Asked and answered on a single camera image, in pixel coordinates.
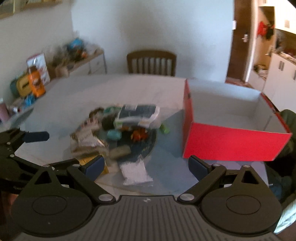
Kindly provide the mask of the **red cardboard shoe box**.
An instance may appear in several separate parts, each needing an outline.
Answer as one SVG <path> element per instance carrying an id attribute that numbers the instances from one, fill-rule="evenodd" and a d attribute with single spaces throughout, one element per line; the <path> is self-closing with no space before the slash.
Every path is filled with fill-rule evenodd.
<path id="1" fill-rule="evenodd" d="M 292 132 L 260 91 L 186 80 L 183 157 L 209 161 L 273 161 Z"/>

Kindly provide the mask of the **brown wooden door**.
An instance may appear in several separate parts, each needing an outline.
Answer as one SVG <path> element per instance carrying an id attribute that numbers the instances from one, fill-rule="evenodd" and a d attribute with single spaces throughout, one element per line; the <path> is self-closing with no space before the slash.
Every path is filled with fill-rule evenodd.
<path id="1" fill-rule="evenodd" d="M 249 48 L 251 30 L 251 1 L 234 1 L 235 29 L 232 36 L 232 48 L 227 77 L 243 80 Z"/>

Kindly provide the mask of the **beige oval eraser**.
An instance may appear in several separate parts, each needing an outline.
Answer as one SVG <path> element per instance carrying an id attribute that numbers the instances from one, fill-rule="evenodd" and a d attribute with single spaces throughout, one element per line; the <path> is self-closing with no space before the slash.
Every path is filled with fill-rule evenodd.
<path id="1" fill-rule="evenodd" d="M 116 160 L 131 154 L 131 152 L 128 145 L 118 146 L 109 151 L 109 157 Z"/>

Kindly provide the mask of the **dark green jacket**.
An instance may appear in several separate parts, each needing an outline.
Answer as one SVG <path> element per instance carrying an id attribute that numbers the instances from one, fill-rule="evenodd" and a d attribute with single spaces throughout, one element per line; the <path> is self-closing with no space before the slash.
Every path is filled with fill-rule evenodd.
<path id="1" fill-rule="evenodd" d="M 292 137 L 274 161 L 266 162 L 269 188 L 276 198 L 283 203 L 295 192 L 295 113 L 289 109 L 280 112 Z"/>

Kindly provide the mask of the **green anime plush pouch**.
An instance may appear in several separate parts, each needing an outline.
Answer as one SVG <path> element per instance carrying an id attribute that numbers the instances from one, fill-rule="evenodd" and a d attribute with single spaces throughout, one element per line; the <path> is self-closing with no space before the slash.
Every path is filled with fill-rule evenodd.
<path id="1" fill-rule="evenodd" d="M 115 129 L 114 121 L 120 110 L 120 106 L 99 107 L 89 113 L 89 118 L 97 120 L 104 131 L 113 130 Z"/>

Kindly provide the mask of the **yellow small box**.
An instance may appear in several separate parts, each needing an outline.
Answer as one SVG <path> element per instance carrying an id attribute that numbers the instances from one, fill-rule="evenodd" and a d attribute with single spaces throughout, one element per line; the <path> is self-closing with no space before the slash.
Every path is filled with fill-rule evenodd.
<path id="1" fill-rule="evenodd" d="M 95 155 L 78 159 L 83 166 L 83 172 L 88 178 L 96 179 L 100 175 L 109 173 L 104 156 Z"/>

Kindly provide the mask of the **clear plastic bag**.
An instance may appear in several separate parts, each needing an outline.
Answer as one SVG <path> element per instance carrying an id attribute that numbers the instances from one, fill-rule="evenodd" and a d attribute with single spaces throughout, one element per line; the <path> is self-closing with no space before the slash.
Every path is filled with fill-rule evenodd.
<path id="1" fill-rule="evenodd" d="M 133 186 L 150 183 L 153 178 L 147 173 L 142 156 L 135 162 L 125 162 L 120 165 L 121 173 L 124 177 L 123 185 Z"/>

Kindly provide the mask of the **white wall cabinets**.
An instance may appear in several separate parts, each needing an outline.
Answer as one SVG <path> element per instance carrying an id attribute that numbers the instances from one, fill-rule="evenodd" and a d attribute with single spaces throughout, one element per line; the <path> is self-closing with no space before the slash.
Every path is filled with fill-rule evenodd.
<path id="1" fill-rule="evenodd" d="M 249 84 L 282 111 L 295 111 L 295 6 L 254 1 Z"/>

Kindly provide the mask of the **teal tissue box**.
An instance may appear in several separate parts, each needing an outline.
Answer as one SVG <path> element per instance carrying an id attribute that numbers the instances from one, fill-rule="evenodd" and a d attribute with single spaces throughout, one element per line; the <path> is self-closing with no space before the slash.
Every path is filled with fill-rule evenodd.
<path id="1" fill-rule="evenodd" d="M 10 90 L 15 98 L 26 97 L 32 90 L 27 75 L 20 76 L 10 83 Z"/>

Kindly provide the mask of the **white drawer sideboard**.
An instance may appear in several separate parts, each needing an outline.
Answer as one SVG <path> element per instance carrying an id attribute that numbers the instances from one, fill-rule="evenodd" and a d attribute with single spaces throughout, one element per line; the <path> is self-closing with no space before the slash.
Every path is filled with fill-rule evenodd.
<path id="1" fill-rule="evenodd" d="M 76 63 L 54 67 L 48 64 L 51 78 L 66 78 L 73 76 L 107 74 L 107 65 L 103 49 L 96 49 L 93 55 Z"/>

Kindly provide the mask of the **blue globe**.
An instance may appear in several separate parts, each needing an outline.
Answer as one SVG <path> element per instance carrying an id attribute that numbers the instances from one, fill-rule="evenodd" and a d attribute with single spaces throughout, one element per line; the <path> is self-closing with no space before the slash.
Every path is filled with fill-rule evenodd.
<path id="1" fill-rule="evenodd" d="M 72 52 L 72 51 L 77 51 L 77 50 L 83 50 L 84 49 L 84 41 L 81 40 L 80 38 L 75 38 L 71 42 L 69 42 L 66 45 L 67 51 Z"/>

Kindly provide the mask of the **teal round sharpener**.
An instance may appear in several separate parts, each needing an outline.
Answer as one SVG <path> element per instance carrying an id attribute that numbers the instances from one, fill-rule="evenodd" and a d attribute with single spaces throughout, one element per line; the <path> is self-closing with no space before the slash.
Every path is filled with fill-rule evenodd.
<path id="1" fill-rule="evenodd" d="M 122 133 L 116 129 L 109 130 L 107 132 L 107 138 L 112 141 L 119 141 L 122 138 Z"/>

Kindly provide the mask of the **orange toy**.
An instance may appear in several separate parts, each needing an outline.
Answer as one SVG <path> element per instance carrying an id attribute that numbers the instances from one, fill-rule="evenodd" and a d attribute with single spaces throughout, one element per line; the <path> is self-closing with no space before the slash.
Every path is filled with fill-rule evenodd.
<path id="1" fill-rule="evenodd" d="M 136 142 L 145 141 L 149 137 L 148 131 L 145 128 L 134 130 L 131 135 L 131 140 Z"/>

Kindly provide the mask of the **green frog tube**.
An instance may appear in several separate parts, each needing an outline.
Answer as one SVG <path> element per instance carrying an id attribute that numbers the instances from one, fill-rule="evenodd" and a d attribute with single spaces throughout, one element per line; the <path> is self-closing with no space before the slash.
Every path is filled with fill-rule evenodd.
<path id="1" fill-rule="evenodd" d="M 165 124 L 161 124 L 161 126 L 159 127 L 159 131 L 164 134 L 167 135 L 170 132 L 170 129 L 165 125 Z"/>

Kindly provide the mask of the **brown wooden chair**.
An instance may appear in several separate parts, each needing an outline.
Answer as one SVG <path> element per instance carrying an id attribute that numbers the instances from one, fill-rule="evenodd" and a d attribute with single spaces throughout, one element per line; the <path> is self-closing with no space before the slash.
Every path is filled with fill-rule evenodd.
<path id="1" fill-rule="evenodd" d="M 129 74 L 176 75 L 177 55 L 164 50 L 138 50 L 126 55 Z"/>

